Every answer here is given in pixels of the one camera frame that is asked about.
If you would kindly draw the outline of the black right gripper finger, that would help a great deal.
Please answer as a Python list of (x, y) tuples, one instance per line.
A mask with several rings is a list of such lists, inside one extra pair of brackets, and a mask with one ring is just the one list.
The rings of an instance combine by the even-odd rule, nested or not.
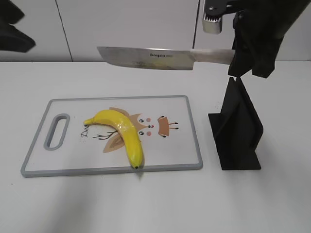
[(261, 78), (268, 78), (275, 70), (275, 61), (282, 39), (270, 38), (256, 46), (252, 74)]
[(234, 29), (235, 36), (232, 45), (234, 50), (233, 59), (229, 65), (228, 75), (242, 76), (252, 69), (254, 58), (252, 56), (250, 46), (243, 37), (242, 30), (237, 27)]

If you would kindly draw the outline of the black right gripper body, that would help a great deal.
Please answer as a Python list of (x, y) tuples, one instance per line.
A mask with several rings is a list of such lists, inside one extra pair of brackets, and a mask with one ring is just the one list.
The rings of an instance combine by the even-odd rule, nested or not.
[(279, 49), (285, 34), (309, 0), (227, 0), (225, 14), (235, 14), (232, 48)]

